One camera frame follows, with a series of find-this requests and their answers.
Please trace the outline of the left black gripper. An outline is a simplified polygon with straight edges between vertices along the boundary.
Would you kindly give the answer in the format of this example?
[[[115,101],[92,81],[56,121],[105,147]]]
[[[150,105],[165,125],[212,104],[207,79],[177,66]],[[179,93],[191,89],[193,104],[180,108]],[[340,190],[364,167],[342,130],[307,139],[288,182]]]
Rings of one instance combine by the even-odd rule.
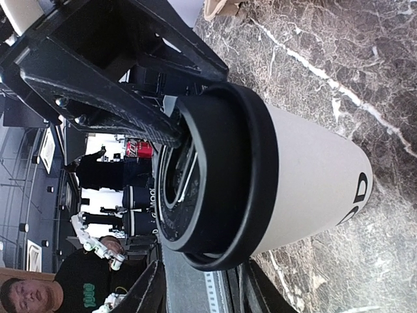
[[[1,83],[53,125],[127,134],[169,147],[182,127],[121,83],[136,65],[224,82],[229,68],[169,1],[2,1]]]

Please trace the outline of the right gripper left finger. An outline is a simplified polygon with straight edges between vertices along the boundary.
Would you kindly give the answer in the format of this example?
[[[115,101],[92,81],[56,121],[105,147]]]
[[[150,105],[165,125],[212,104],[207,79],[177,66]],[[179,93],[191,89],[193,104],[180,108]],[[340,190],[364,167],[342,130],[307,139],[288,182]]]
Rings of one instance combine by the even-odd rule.
[[[153,261],[113,313],[166,312],[166,277],[161,261]]]

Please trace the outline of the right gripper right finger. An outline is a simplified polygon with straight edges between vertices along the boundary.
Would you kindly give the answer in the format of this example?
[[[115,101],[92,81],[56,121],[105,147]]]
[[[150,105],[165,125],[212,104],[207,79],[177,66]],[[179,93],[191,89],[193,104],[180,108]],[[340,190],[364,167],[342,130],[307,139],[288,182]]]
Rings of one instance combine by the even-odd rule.
[[[240,266],[240,311],[296,313],[252,259]]]

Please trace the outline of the brown cardboard cup carrier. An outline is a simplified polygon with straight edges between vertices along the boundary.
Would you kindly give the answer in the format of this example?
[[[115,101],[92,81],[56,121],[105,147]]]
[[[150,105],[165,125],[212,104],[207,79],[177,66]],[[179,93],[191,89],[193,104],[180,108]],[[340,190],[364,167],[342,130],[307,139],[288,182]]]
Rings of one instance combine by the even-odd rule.
[[[205,0],[203,17],[211,21],[217,16],[235,16],[245,0]]]

